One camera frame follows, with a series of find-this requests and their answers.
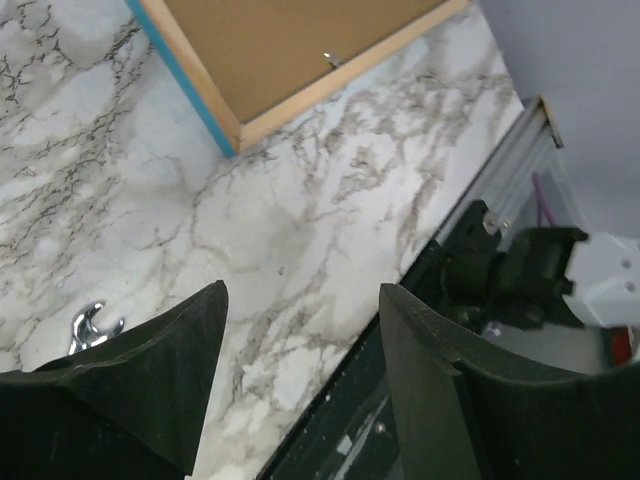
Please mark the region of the blue picture frame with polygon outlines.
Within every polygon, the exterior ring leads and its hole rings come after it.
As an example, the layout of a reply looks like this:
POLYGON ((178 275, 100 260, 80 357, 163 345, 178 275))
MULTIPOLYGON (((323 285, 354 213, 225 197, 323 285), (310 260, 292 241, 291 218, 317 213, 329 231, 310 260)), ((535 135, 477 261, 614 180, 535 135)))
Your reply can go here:
POLYGON ((131 1, 233 157, 468 7, 466 1, 131 1))

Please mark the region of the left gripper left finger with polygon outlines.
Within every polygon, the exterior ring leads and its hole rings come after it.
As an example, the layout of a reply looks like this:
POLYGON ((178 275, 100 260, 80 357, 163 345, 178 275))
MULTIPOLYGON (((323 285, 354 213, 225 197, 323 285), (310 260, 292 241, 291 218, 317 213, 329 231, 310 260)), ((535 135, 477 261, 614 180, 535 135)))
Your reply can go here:
POLYGON ((192 474, 227 312, 216 281, 98 346, 2 373, 2 478, 192 474))

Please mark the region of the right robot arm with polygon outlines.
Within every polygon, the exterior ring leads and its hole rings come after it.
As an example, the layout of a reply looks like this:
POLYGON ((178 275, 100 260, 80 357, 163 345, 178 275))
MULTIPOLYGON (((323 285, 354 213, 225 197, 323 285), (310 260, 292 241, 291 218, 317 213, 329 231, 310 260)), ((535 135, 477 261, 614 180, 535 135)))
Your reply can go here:
POLYGON ((505 251, 478 248, 441 270, 448 300, 471 307, 482 324, 520 330, 639 324, 639 242, 577 227, 520 231, 505 251))

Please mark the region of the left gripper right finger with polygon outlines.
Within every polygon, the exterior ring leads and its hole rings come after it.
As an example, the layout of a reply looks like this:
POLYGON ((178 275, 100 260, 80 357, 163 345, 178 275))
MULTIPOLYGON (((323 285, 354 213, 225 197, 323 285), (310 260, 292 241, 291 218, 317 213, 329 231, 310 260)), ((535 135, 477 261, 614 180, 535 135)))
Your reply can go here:
POLYGON ((509 352, 384 284, 379 318, 408 479, 635 479, 639 367, 599 375, 509 352))

